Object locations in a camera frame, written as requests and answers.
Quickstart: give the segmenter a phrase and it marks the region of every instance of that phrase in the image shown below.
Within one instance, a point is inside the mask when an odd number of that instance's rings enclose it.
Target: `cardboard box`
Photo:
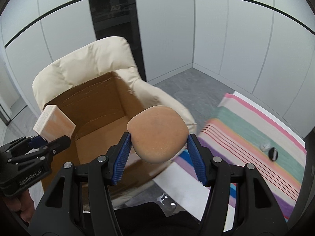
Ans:
[[[52,174],[42,180],[44,190],[62,167],[92,161],[119,142],[127,131],[128,121],[144,110],[126,83],[115,72],[109,72],[60,94],[46,105],[57,105],[76,125],[71,146],[54,156]],[[149,164],[134,157],[125,168],[121,181],[110,187],[112,198],[122,191],[139,187],[154,178],[169,164]]]
[[[56,105],[47,105],[33,130],[43,139],[51,142],[61,136],[71,137],[76,125]]]

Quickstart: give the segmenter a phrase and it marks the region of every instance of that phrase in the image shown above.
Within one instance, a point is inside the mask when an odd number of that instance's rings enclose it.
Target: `striped blanket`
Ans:
[[[285,219],[289,219],[300,192],[306,163],[306,150],[299,141],[264,113],[231,94],[225,95],[198,139],[214,156],[220,156],[230,164],[255,164]],[[265,143],[278,150],[275,162],[260,150],[261,144]],[[187,150],[174,161],[197,179]],[[232,207],[235,207],[235,197],[236,185],[231,184],[229,204]]]

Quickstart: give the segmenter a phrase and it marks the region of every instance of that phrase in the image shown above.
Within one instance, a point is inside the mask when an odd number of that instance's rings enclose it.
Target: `beige sponge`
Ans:
[[[177,112],[167,106],[153,106],[127,124],[137,155],[152,164],[174,157],[186,144],[189,130]]]
[[[47,105],[39,116],[33,130],[51,142],[63,135],[71,137],[76,125],[57,107]]]

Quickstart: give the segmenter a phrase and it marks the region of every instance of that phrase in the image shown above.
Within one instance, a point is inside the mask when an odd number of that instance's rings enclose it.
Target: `teal stripe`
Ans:
[[[297,181],[302,183],[304,175],[303,166],[275,141],[270,139],[253,125],[223,106],[216,108],[212,114],[212,118],[219,119],[231,130],[258,149],[261,143],[267,143],[269,141],[271,146],[275,147],[279,153],[279,157],[275,162],[278,163],[278,165],[285,169],[288,173],[290,173]]]
[[[231,184],[231,188],[233,188],[234,190],[236,190],[236,185]]]

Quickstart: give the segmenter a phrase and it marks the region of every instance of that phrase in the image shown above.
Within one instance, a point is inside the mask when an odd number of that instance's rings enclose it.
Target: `purple stripe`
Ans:
[[[291,206],[289,203],[287,203],[285,200],[281,199],[278,195],[273,193],[276,201],[278,202],[280,209],[283,213],[283,215],[287,218],[291,216],[291,213],[293,211],[294,206]]]
[[[185,161],[182,157],[177,156],[174,161],[183,168],[188,174],[190,174],[194,179],[197,179],[197,175],[193,166],[191,166],[187,161]]]
[[[236,199],[233,198],[231,195],[230,195],[230,198],[229,198],[229,205],[231,205],[234,208],[235,208],[235,205],[236,205]]]
[[[204,139],[202,139],[201,137],[198,137],[198,140],[200,142],[200,144],[204,147],[209,148],[209,150],[212,152],[213,156],[219,156],[221,157],[223,160],[225,160],[227,163],[229,164],[234,164],[233,162],[231,162],[228,158],[226,158],[224,155],[220,154],[219,152],[217,152],[213,147],[211,147]],[[281,199],[278,195],[276,195],[275,193],[273,193],[273,195],[275,196],[276,201],[278,202],[280,209],[283,213],[283,215],[287,218],[290,217],[294,206],[291,206],[289,203],[287,203],[286,201],[284,201],[283,199]],[[234,201],[232,200],[234,199],[233,197],[230,196],[230,205],[232,207],[235,207],[235,199]]]
[[[218,151],[216,151],[213,147],[211,147],[205,140],[203,140],[201,137],[198,137],[198,140],[201,144],[201,146],[207,147],[209,148],[209,150],[212,152],[213,156],[219,156],[221,157],[223,160],[225,160],[228,164],[233,164],[233,162],[231,162],[227,157],[225,157],[224,155],[220,154]]]

